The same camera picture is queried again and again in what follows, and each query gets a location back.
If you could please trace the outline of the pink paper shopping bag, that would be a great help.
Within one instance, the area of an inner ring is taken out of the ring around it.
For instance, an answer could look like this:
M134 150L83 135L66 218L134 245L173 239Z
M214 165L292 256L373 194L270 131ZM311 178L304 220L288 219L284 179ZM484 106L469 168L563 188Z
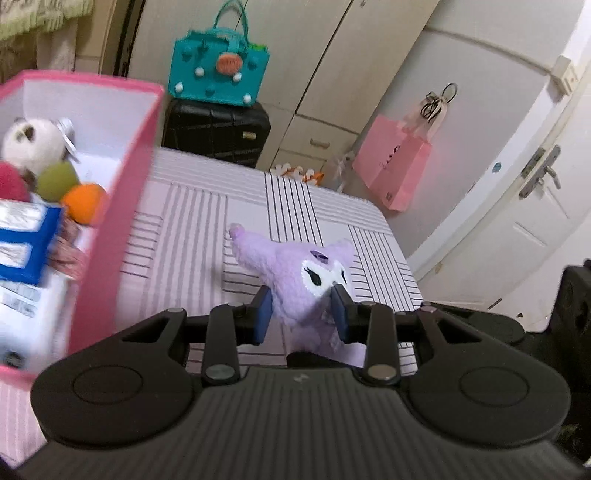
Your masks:
M387 209L408 209L446 114L446 101L432 92L403 120L379 115L370 126L353 169Z

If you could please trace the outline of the purple Kuromi plush toy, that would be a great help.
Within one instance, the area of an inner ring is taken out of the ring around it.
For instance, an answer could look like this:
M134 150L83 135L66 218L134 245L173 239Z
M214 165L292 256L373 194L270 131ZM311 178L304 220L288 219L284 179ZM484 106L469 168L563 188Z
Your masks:
M349 268L355 248L348 239L328 246L273 242L242 225L229 227L231 248L242 268L259 276L273 294L273 316L290 330L290 352L308 352L361 367L366 347L339 339L331 313L331 289L355 295Z

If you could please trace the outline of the teal felt handbag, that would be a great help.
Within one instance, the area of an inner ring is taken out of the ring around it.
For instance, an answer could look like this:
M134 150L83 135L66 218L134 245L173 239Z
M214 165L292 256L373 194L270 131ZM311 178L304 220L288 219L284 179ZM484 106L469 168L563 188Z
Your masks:
M269 61L267 47L249 41L245 6L228 1L211 28L191 30L175 41L168 93L176 99L250 108Z

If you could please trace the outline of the green plush ball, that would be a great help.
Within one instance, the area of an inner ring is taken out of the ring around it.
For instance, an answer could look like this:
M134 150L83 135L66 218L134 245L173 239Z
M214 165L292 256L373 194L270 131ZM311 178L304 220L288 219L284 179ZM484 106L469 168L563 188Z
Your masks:
M47 167L37 177L35 193L46 202L59 203L79 184L80 180L72 164L69 161L60 161Z

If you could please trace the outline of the striped pink bed sheet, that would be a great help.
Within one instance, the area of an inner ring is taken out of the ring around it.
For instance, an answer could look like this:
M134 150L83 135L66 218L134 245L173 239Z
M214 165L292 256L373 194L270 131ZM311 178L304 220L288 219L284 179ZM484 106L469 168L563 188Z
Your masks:
M176 151L152 167L129 242L146 280L138 308L148 339L109 340L66 360L72 378L1 384L1 457L30 479L328 479L399 467L412 436L402 401L349 369L252 366L229 385L187 371L202 329L188 312L231 326L259 280L232 255L229 226L273 242L348 239L348 279L363 301L394 310L422 295L373 204ZM170 313L179 301L185 311Z

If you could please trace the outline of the red fuzzy strawberry plush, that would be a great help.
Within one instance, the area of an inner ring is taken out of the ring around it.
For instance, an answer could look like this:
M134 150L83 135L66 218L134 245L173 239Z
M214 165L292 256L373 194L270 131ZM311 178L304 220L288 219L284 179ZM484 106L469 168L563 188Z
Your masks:
M30 191L19 171L7 162L0 163L0 199L29 202Z

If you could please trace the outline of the black hard suitcase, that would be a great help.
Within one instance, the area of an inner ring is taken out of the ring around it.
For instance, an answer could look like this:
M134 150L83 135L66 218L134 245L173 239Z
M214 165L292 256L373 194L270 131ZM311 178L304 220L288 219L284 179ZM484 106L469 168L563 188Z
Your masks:
M172 99L165 113L161 145L254 168L270 130L270 117L259 103L238 107Z

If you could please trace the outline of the white panda plush ball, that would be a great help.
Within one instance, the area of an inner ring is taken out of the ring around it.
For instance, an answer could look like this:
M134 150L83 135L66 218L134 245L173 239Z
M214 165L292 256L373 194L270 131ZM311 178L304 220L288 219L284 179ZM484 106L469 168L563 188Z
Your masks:
M73 123L62 118L17 118L5 133L1 158L20 173L39 176L48 167L77 160Z

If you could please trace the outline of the white door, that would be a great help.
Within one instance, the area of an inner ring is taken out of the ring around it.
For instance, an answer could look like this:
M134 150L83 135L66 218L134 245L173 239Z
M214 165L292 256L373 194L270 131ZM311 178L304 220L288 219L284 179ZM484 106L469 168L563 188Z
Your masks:
M561 154L549 176L526 199L513 183L480 222L420 281L428 300L471 309L506 307L590 214L590 60L541 147Z

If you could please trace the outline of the clear plastic gift bag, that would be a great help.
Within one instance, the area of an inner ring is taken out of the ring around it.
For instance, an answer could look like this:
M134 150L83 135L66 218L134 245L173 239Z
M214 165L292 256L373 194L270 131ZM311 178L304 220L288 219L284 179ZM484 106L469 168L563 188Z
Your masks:
M335 170L332 174L331 189L337 193L342 193L346 186L346 177L349 170L352 169L353 161L355 161L356 153L353 150L345 154L335 157Z

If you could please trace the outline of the pink floral fabric scrunchie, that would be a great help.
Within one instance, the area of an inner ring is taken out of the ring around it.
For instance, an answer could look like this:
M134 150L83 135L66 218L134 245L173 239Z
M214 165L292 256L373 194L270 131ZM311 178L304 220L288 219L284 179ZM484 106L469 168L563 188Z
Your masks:
M49 267L76 282L82 278L86 264L86 254L76 246L80 235L81 227L68 216L63 217L47 257Z

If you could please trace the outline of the white cabinet with drawers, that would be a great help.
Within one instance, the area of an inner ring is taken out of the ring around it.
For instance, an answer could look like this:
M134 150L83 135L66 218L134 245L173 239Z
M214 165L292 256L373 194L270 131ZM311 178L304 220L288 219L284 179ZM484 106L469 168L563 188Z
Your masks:
M435 1L247 1L270 62L259 103L271 131L256 167L314 169L361 134L435 13ZM164 85L173 44L211 27L218 1L97 1L78 25L75 67Z

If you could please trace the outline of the blue wet wipes pack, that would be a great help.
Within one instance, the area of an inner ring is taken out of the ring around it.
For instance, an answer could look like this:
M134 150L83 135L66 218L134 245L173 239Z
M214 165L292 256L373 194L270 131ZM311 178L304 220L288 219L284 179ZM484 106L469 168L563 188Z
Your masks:
M58 206L1 201L1 279L37 286L62 219Z

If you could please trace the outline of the orange plush ball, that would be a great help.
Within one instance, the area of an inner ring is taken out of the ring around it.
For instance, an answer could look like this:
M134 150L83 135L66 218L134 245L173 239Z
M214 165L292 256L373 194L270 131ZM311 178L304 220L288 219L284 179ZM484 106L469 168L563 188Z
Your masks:
M84 183L72 187L60 200L69 218L79 225L93 224L94 217L107 193L96 183Z

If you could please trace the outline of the pink white storage box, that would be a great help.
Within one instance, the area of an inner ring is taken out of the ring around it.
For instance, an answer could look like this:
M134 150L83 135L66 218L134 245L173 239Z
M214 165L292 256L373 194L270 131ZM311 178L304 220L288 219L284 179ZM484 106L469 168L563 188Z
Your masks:
M110 335L126 241L152 163L162 86L89 73L24 71L1 86L1 127L23 115L68 118L79 156L115 160L107 201L97 215L79 289L66 315L65 351Z

